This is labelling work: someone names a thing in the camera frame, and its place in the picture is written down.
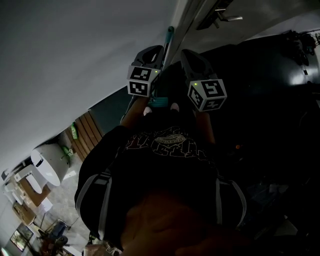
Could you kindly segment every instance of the graphic print on shirt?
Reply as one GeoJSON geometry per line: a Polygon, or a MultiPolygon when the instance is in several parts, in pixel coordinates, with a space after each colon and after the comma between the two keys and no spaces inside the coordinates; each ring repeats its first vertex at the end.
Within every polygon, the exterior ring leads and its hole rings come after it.
{"type": "Polygon", "coordinates": [[[208,160],[206,153],[199,150],[196,142],[189,134],[178,126],[155,132],[141,132],[132,136],[125,150],[151,148],[160,156],[192,158],[208,160]]]}

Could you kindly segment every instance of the fiducial marker cube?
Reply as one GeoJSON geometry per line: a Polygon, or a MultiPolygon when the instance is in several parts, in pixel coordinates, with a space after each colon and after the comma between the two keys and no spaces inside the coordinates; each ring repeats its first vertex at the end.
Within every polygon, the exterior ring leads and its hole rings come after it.
{"type": "Polygon", "coordinates": [[[200,111],[218,110],[227,98],[222,79],[191,81],[188,97],[200,111]]]}
{"type": "Polygon", "coordinates": [[[128,94],[150,97],[160,75],[159,69],[129,66],[127,76],[128,94]]]}

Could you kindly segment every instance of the person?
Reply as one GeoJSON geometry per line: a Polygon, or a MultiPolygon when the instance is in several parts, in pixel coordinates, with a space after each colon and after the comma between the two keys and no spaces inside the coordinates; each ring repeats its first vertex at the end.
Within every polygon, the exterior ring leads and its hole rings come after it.
{"type": "Polygon", "coordinates": [[[235,231],[236,204],[229,226],[217,224],[209,114],[186,118],[175,102],[162,112],[148,102],[138,97],[84,160],[75,202],[85,225],[124,256],[230,255],[249,245],[235,231]]]}

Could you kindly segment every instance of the black t-shirt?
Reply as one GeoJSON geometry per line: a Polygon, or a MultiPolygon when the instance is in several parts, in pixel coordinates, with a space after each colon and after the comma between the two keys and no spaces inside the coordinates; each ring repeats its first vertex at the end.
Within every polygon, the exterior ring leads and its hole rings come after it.
{"type": "Polygon", "coordinates": [[[147,120],[134,133],[117,126],[102,138],[80,169],[77,211],[93,234],[117,246],[127,212],[152,190],[173,193],[208,222],[216,223],[213,146],[196,141],[192,132],[176,125],[176,119],[156,120],[147,120]],[[107,206],[107,182],[101,180],[102,173],[112,177],[107,206]],[[103,207],[107,207],[107,213],[101,237],[98,230],[103,207]]]}

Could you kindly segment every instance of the white wall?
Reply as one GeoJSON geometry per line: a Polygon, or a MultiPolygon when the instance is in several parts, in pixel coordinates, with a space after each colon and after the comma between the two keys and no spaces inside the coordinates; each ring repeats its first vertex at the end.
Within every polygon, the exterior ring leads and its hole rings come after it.
{"type": "Polygon", "coordinates": [[[25,251],[28,250],[28,247],[26,247],[23,252],[20,251],[20,249],[18,247],[16,247],[16,245],[9,241],[6,246],[5,246],[5,250],[10,254],[10,256],[22,256],[22,254],[26,255],[25,251]]]}
{"type": "Polygon", "coordinates": [[[21,221],[12,210],[12,203],[0,192],[0,246],[5,247],[21,221]]]}
{"type": "Polygon", "coordinates": [[[136,54],[163,44],[176,6],[174,0],[2,2],[0,172],[125,86],[136,54]]]}

